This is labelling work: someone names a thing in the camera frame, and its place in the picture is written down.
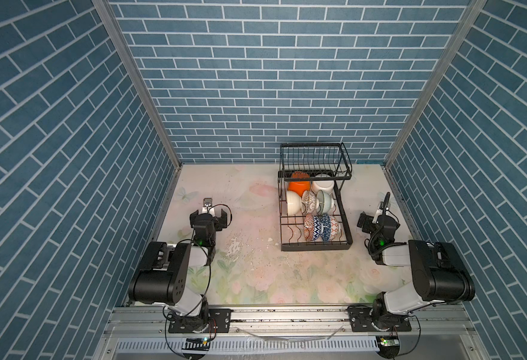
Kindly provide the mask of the blue triangle patterned bowl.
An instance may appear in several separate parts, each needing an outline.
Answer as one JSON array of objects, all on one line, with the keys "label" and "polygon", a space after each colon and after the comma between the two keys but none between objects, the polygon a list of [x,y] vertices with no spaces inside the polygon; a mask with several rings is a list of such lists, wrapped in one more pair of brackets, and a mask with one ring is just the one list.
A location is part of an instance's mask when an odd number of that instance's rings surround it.
[{"label": "blue triangle patterned bowl", "polygon": [[324,242],[332,241],[339,235],[341,227],[335,216],[322,214],[319,216],[319,222],[321,225],[321,238]]}]

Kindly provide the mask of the red starburst patterned bowl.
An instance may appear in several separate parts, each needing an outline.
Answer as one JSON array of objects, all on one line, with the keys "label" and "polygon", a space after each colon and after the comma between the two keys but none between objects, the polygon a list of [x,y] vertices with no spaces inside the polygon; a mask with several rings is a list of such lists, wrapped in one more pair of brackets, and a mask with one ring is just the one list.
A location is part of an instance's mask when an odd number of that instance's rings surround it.
[{"label": "red starburst patterned bowl", "polygon": [[315,215],[319,202],[315,193],[311,190],[305,190],[302,195],[302,208],[301,212],[303,215]]}]

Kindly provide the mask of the orange square bowl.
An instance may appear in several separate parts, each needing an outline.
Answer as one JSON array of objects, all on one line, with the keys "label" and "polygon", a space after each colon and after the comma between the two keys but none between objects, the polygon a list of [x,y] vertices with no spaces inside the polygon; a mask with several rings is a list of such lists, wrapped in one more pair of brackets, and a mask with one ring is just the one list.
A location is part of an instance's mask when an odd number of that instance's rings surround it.
[{"label": "orange square bowl", "polygon": [[298,194],[300,197],[311,189],[310,175],[303,171],[294,171],[288,182],[287,190]]}]

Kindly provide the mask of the green ringed bowl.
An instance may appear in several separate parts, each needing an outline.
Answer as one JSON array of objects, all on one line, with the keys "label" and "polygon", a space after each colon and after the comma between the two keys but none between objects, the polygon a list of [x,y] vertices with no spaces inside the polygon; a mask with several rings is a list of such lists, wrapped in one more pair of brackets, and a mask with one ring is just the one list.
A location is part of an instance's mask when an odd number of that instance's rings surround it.
[{"label": "green ringed bowl", "polygon": [[324,190],[316,194],[316,210],[318,215],[330,214],[335,211],[335,200],[332,195]]}]

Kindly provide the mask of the cream plain bowl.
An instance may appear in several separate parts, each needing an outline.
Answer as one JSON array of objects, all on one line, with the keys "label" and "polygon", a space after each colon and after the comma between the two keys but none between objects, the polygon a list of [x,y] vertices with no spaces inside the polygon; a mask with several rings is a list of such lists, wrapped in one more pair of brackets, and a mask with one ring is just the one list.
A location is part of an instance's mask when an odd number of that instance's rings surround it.
[{"label": "cream plain bowl", "polygon": [[295,191],[286,191],[287,215],[295,216],[301,212],[302,198]]}]

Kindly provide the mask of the red blue patterned bowl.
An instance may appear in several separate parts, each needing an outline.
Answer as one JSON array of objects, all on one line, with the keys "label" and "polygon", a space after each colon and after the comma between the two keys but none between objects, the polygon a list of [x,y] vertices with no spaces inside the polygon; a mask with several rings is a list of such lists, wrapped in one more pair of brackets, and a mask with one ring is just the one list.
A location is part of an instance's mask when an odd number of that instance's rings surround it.
[{"label": "red blue patterned bowl", "polygon": [[307,214],[304,220],[304,237],[307,242],[317,241],[323,232],[323,225],[320,217],[313,214]]}]

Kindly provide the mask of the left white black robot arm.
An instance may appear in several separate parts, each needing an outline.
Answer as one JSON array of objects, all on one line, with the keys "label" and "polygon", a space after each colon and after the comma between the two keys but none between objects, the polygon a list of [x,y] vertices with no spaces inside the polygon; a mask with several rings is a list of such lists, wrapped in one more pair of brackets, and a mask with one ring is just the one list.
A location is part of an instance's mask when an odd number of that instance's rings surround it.
[{"label": "left white black robot arm", "polygon": [[208,324],[207,293],[199,294],[186,285],[188,269],[211,267],[216,235],[232,220],[230,210],[217,216],[213,207],[206,207],[190,214],[190,239],[177,244],[149,243],[128,286],[128,298],[147,305],[165,305],[170,310],[167,319],[184,326]]}]

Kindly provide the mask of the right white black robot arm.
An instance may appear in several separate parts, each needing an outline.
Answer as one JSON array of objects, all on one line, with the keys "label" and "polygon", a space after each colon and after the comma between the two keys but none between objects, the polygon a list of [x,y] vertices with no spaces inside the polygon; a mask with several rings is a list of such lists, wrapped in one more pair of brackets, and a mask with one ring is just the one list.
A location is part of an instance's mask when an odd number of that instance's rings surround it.
[{"label": "right white black robot arm", "polygon": [[399,223],[383,213],[374,217],[363,212],[358,227],[370,235],[366,248],[377,265],[408,267],[412,275],[412,280],[399,289],[377,295],[371,310],[375,327],[386,331],[400,326],[413,311],[474,299],[475,284],[453,244],[397,242]]}]

